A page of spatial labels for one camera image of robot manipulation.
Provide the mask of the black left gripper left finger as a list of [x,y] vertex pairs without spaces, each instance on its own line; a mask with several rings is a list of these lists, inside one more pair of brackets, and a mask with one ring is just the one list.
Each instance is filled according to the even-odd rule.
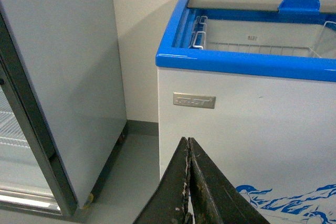
[[159,185],[134,223],[193,223],[188,211],[191,147],[182,137]]

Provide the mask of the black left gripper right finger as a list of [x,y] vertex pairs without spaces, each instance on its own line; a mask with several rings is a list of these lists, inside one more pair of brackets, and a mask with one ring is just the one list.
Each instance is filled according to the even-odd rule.
[[190,137],[190,194],[195,223],[268,223]]

